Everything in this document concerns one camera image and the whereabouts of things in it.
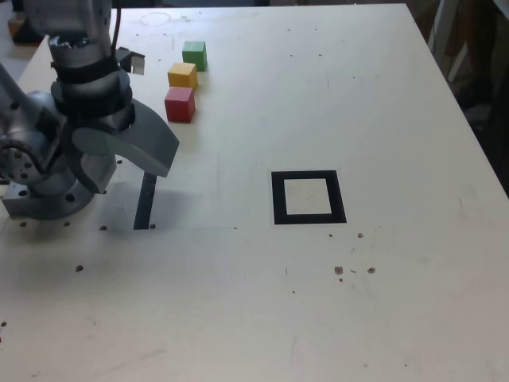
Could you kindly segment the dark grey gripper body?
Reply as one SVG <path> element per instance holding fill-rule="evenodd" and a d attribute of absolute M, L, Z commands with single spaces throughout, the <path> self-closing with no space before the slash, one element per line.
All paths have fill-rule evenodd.
<path fill-rule="evenodd" d="M 111 115 L 100 118 L 82 119 L 77 125 L 78 128 L 89 128 L 92 130 L 103 131 L 108 134 L 118 134 L 129 128 L 134 121 L 134 105 L 128 103 L 122 109 Z"/>

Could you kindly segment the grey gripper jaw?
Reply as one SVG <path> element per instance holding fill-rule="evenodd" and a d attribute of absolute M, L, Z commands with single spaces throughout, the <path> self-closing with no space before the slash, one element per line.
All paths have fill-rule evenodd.
<path fill-rule="evenodd" d="M 154 110 L 136 99 L 132 104 L 134 121 L 126 129 L 106 132 L 81 127 L 73 133 L 72 141 L 85 154 L 119 155 L 149 174 L 166 177 L 179 140 Z"/>
<path fill-rule="evenodd" d="M 75 175 L 91 193 L 102 194 L 116 170 L 116 158 L 112 154 L 83 154 L 76 160 Z"/>

